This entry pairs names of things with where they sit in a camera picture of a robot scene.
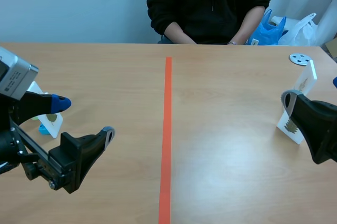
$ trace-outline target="table surface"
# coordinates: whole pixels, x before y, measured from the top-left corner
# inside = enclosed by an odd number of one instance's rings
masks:
[[[309,98],[336,104],[337,65],[319,47],[2,43],[40,68],[37,82],[70,98],[61,130],[116,137],[80,189],[52,191],[21,167],[0,177],[5,224],[158,223],[165,58],[172,57],[171,223],[335,224],[337,164],[276,124],[280,95],[314,59]],[[46,150],[59,139],[23,129]]]

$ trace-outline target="red tape line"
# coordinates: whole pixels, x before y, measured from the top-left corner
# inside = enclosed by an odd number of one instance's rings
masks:
[[[158,224],[171,223],[172,58],[166,58],[162,172]]]

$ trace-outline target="black hoodie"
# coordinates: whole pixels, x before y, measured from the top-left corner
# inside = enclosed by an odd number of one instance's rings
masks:
[[[151,26],[159,34],[177,22],[199,44],[227,43],[238,32],[247,12],[268,8],[270,0],[147,0]]]

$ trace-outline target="blue object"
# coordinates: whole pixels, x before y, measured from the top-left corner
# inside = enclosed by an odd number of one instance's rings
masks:
[[[38,131],[42,134],[42,135],[49,135],[50,133],[48,132],[47,128],[41,124],[40,127],[38,128]]]
[[[337,77],[332,81],[333,85],[337,88]]]
[[[58,95],[52,94],[52,107],[51,114],[63,112],[72,105],[72,102],[68,98],[62,98]]]
[[[270,45],[278,45],[279,40],[283,35],[283,29],[285,27],[286,17],[280,22],[279,25],[271,25],[269,24],[269,18],[272,14],[272,10],[266,12],[261,23],[252,34],[252,36],[248,40],[248,45],[251,45],[254,40],[259,41],[258,45],[261,46],[270,46]]]

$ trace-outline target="white card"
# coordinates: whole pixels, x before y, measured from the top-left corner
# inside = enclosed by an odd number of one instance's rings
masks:
[[[48,93],[43,93],[41,88],[37,85],[36,82],[32,82],[30,87],[28,88],[28,91],[37,93],[37,94],[48,94]],[[63,117],[60,113],[56,113],[55,116],[48,116],[46,114],[44,115],[39,115],[37,118],[41,121],[41,123],[44,125],[44,127],[48,130],[48,132],[51,134],[53,138],[56,138],[58,135],[58,132],[61,129],[61,125],[63,122]]]
[[[309,61],[304,68],[302,75],[296,81],[293,90],[298,90],[304,95],[307,95],[317,81],[316,70],[314,62]],[[287,112],[285,111],[277,124],[277,127],[284,132],[290,139],[297,144],[300,144],[304,140],[304,136],[297,126],[289,119]]]

